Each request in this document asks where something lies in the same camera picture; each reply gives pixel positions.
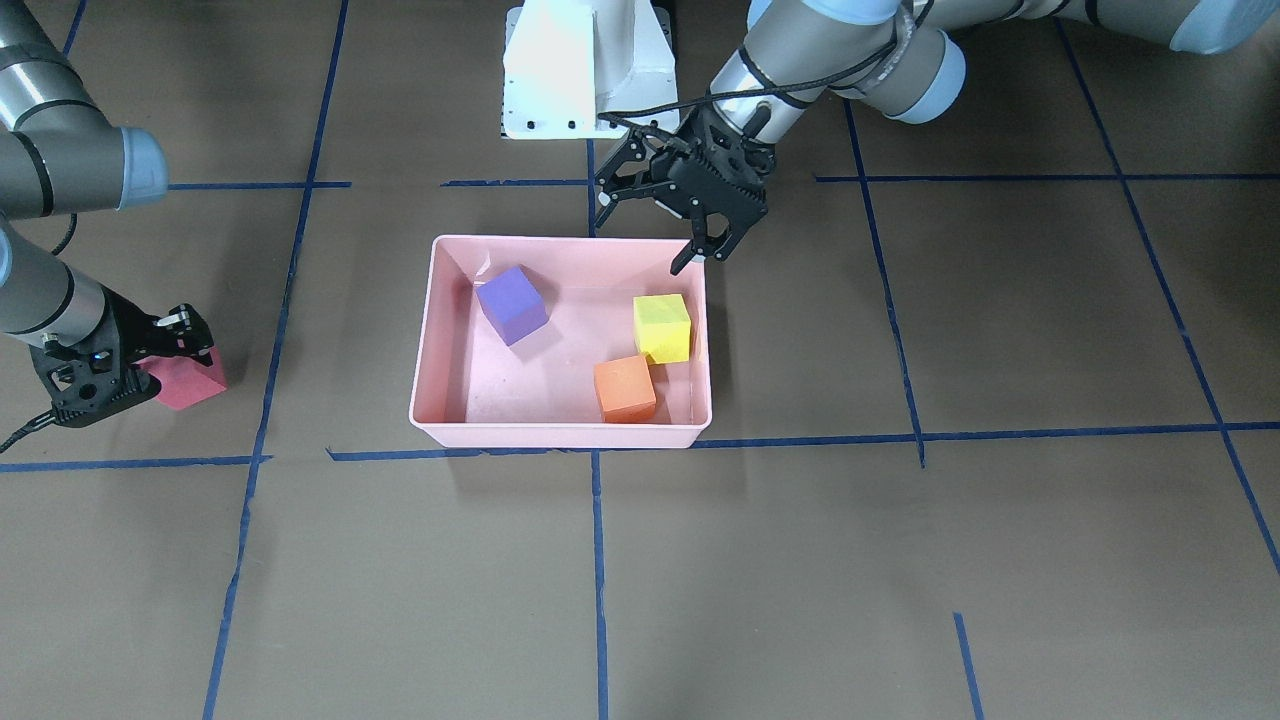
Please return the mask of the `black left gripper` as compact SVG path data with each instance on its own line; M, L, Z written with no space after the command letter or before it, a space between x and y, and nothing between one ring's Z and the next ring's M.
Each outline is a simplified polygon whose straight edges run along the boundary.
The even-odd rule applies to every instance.
M691 237L673 256L669 274L708 258L727 260L745 234L769 209L765 182L774 173L776 147L739 133L712 105L695 108L676 129L684 146L666 163L675 191L666 205L689 219ZM722 232L708 236L708 217L724 220Z

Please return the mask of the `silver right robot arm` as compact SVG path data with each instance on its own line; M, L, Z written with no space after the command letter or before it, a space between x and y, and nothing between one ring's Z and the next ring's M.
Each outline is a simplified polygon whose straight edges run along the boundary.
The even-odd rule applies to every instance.
M165 155L145 129L114 126L23 1L3 24L3 333L28 346L50 397L20 427L83 428L163 398L186 406L221 391L221 361L200 313L150 314L22 236L15 222L124 210L165 197Z

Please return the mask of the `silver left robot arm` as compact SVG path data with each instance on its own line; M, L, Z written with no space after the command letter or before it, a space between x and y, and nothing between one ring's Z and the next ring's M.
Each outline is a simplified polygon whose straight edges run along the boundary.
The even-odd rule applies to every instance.
M675 159L653 164L676 173L684 197L669 210L692 223L669 270L726 259L767 214L776 145L822 94L904 124L942 115L966 78L955 29L1064 18L1217 55L1276 10L1275 1L754 1L745 37L678 128Z

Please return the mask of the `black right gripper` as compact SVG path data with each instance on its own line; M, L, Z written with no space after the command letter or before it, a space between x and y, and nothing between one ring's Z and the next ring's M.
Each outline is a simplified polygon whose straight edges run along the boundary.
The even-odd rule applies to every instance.
M84 428L157 396L161 384L138 363L151 355L212 363L215 340L189 304L154 316L113 290L105 313L90 334L74 345L40 341L31 361L49 395L50 407L29 424Z

